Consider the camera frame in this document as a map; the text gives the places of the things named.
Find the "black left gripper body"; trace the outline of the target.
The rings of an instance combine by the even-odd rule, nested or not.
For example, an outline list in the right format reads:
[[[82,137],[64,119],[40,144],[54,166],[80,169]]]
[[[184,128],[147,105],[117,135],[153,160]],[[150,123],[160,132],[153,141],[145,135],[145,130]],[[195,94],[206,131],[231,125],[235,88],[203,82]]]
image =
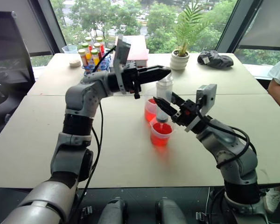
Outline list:
[[[121,73],[123,79],[123,86],[125,92],[129,92],[134,95],[135,99],[140,98],[141,86],[139,81],[139,73],[136,66],[136,62],[132,61],[124,66]]]

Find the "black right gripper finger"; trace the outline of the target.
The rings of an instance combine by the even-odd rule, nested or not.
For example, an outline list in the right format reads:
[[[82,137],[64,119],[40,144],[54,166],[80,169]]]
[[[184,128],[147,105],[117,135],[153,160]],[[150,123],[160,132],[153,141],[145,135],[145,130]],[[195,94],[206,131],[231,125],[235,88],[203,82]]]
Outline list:
[[[175,108],[173,108],[169,102],[164,100],[163,98],[154,97],[154,101],[160,107],[160,109],[165,112],[170,117],[180,117],[181,113],[178,112]]]
[[[179,95],[172,92],[171,103],[174,105],[187,105],[187,100],[182,99]]]

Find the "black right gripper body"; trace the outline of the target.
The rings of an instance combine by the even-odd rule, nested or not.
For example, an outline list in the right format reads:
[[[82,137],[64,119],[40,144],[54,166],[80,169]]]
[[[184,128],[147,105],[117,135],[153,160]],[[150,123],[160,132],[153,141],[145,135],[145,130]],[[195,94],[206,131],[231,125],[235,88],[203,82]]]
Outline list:
[[[171,120],[179,125],[186,128],[200,128],[201,119],[196,113],[196,104],[191,100],[180,100],[180,99],[171,99],[171,102],[174,105],[179,107],[179,111],[176,112]]]

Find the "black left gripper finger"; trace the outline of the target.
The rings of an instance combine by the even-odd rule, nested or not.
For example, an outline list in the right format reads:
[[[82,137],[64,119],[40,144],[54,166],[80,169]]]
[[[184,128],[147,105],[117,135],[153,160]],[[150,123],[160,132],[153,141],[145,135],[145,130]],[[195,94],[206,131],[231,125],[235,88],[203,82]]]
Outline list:
[[[166,72],[140,73],[139,77],[138,77],[138,84],[142,85],[142,84],[146,84],[146,83],[159,81],[159,80],[163,79],[164,77],[166,77],[168,74],[169,73],[166,73]]]
[[[144,67],[137,69],[138,74],[148,75],[148,74],[161,74],[161,75],[168,75],[171,72],[171,69],[166,66],[155,65],[150,67]]]

